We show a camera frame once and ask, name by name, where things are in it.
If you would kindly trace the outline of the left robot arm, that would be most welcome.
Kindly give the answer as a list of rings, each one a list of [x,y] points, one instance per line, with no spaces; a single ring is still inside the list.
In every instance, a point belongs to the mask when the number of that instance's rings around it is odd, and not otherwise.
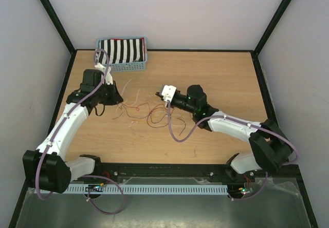
[[[97,65],[83,72],[79,89],[66,100],[64,111],[56,125],[37,147],[23,155],[23,166],[28,187],[63,193],[70,182],[87,176],[90,180],[101,178],[103,168],[100,157],[81,155],[66,161],[68,148],[82,123],[101,104],[118,105],[123,98],[111,76],[111,69]]]

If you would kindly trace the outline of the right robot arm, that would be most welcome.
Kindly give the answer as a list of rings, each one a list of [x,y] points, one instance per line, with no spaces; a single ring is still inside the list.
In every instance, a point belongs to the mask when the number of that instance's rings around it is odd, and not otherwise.
[[[297,153],[296,147],[287,139],[278,124],[270,119],[253,122],[230,116],[207,102],[207,95],[200,85],[191,85],[182,94],[172,85],[164,85],[156,93],[168,109],[178,108],[189,112],[195,127],[220,132],[249,143],[250,153],[233,155],[225,164],[225,176],[230,181],[256,170],[276,173],[288,158]]]

